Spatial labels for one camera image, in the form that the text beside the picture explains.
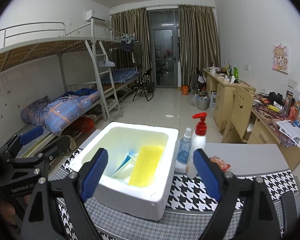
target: upper bunk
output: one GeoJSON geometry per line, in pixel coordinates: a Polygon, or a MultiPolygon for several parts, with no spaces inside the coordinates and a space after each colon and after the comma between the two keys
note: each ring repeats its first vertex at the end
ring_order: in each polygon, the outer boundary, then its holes
{"type": "Polygon", "coordinates": [[[92,47],[94,44],[96,50],[100,50],[99,41],[102,41],[103,47],[107,50],[115,49],[120,46],[121,39],[116,36],[114,39],[104,39],[97,37],[86,37],[85,28],[91,25],[91,23],[85,24],[84,26],[66,34],[66,26],[62,22],[37,22],[37,23],[27,23],[10,26],[4,29],[0,29],[3,32],[3,48],[0,49],[0,72],[12,68],[14,66],[20,65],[22,63],[36,60],[43,57],[48,57],[52,55],[64,54],[69,52],[85,51],[87,47],[85,41],[87,41],[92,47]],[[34,30],[21,33],[15,33],[13,35],[6,35],[7,30],[15,27],[21,27],[26,25],[38,25],[38,24],[63,24],[64,28],[60,29],[44,29],[44,30],[34,30]],[[78,37],[79,30],[83,29],[83,36],[78,37]],[[18,35],[36,33],[36,32],[46,32],[46,31],[63,31],[64,36],[62,37],[52,37],[52,38],[42,38],[34,39],[29,41],[23,41],[15,43],[9,46],[5,46],[6,39],[15,37],[18,35]]]}

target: cardboard box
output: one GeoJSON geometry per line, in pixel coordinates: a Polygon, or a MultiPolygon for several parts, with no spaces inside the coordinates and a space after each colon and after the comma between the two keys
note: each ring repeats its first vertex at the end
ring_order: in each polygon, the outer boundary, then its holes
{"type": "Polygon", "coordinates": [[[216,101],[217,101],[217,92],[216,91],[211,91],[211,94],[210,94],[210,109],[215,108],[216,101]]]}

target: poster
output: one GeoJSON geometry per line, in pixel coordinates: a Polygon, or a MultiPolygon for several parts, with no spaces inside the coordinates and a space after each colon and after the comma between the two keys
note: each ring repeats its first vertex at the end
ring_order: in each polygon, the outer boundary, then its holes
{"type": "Polygon", "coordinates": [[[287,46],[274,46],[272,69],[288,73],[289,50],[287,46]]]}

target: water bottle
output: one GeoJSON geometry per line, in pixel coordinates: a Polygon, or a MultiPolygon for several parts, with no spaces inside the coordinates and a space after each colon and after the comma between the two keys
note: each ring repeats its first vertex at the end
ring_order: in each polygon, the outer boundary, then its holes
{"type": "Polygon", "coordinates": [[[182,164],[186,164],[191,147],[191,128],[186,129],[186,133],[180,140],[177,160],[182,164]]]}

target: brown striped curtain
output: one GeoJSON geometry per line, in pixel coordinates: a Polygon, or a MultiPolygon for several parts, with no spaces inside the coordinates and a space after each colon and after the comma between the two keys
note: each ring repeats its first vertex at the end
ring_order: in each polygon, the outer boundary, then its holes
{"type": "MultiPolygon", "coordinates": [[[[135,38],[140,41],[143,51],[142,67],[139,69],[140,76],[151,67],[150,63],[150,38],[149,22],[146,8],[133,9],[121,13],[113,14],[111,17],[113,31],[135,34],[135,38]]],[[[116,49],[114,55],[116,68],[133,67],[131,52],[116,49]]]]}
{"type": "Polygon", "coordinates": [[[182,85],[190,85],[195,69],[220,66],[217,25],[212,7],[179,5],[182,85]]]}

